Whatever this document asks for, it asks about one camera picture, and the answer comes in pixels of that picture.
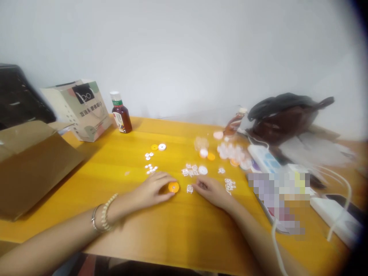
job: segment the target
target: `hand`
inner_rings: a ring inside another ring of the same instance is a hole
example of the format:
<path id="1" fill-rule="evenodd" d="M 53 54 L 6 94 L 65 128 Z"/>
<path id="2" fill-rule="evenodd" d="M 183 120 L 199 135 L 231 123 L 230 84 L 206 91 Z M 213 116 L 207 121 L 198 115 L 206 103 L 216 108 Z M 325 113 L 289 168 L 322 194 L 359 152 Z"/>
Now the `hand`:
<path id="1" fill-rule="evenodd" d="M 177 181 L 167 172 L 152 173 L 138 188 L 129 194 L 134 209 L 140 210 L 169 200 L 175 193 L 158 194 L 167 183 Z"/>
<path id="2" fill-rule="evenodd" d="M 213 205 L 224 210 L 230 207 L 235 201 L 216 179 L 207 176 L 198 176 L 197 182 L 192 186 L 201 196 Z"/>

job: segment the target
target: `bag handle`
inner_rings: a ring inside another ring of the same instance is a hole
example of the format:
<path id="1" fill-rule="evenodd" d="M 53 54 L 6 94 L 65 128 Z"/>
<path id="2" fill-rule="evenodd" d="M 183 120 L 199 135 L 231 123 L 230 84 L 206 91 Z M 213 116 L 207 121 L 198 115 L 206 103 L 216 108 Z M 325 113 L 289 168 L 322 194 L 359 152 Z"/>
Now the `bag handle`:
<path id="1" fill-rule="evenodd" d="M 334 102 L 335 102 L 334 97 L 325 98 L 324 100 L 319 102 L 317 105 L 315 105 L 314 110 L 324 109 L 325 107 L 333 104 Z"/>

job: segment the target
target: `bracelet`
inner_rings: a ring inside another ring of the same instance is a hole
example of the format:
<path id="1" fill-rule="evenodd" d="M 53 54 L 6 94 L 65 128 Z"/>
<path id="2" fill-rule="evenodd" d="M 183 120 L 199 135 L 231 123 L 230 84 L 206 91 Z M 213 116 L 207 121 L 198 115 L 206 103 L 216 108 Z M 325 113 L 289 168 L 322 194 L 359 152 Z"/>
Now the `bracelet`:
<path id="1" fill-rule="evenodd" d="M 105 231 L 98 229 L 98 228 L 97 228 L 97 226 L 96 226 L 96 223 L 95 223 L 95 220 L 96 220 L 96 211 L 97 211 L 97 209 L 98 209 L 101 205 L 103 205 L 103 204 L 98 205 L 98 206 L 95 208 L 95 210 L 93 211 L 91 221 L 92 221 L 93 228 L 94 228 L 97 232 L 103 233 L 103 232 L 105 232 Z"/>
<path id="2" fill-rule="evenodd" d="M 117 198 L 117 196 L 118 194 L 114 194 L 103 207 L 104 209 L 102 210 L 101 219 L 102 219 L 102 226 L 104 227 L 105 231 L 110 231 L 112 229 L 112 227 L 107 223 L 107 209 L 109 208 L 111 202 L 113 202 L 115 198 Z"/>

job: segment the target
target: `paper shopping bag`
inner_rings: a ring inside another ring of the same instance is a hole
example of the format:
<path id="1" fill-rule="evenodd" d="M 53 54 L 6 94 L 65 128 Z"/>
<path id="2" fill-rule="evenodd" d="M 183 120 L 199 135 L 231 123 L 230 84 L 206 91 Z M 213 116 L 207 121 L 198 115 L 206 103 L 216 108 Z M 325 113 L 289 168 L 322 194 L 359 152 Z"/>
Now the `paper shopping bag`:
<path id="1" fill-rule="evenodd" d="M 97 83 L 80 79 L 41 89 L 57 113 L 80 141 L 94 142 L 110 125 L 111 118 Z"/>

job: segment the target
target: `bottle label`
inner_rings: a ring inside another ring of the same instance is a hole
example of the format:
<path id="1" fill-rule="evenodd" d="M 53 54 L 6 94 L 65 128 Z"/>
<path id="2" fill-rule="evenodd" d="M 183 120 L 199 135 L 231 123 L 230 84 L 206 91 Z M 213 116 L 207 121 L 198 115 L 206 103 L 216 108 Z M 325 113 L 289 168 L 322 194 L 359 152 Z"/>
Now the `bottle label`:
<path id="1" fill-rule="evenodd" d="M 119 101 L 112 101 L 112 104 L 116 107 L 119 107 L 119 106 L 122 106 L 123 105 L 123 101 L 122 100 L 119 100 Z"/>
<path id="2" fill-rule="evenodd" d="M 119 131 L 120 132 L 123 132 L 123 133 L 126 133 L 126 130 L 125 130 L 125 127 L 124 127 L 123 118 L 120 115 L 120 113 L 113 112 L 112 114 L 114 115 L 114 119 L 115 119 L 116 124 L 118 125 Z"/>

